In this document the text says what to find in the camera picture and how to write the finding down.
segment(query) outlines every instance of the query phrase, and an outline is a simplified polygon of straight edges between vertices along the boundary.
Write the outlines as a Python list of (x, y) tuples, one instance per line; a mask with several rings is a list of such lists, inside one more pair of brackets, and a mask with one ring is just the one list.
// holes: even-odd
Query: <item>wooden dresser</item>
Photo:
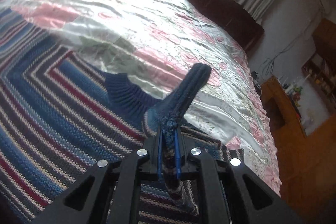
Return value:
[(336, 196), (336, 114), (306, 136), (276, 78), (261, 87), (278, 149), (281, 196), (304, 220), (312, 221)]

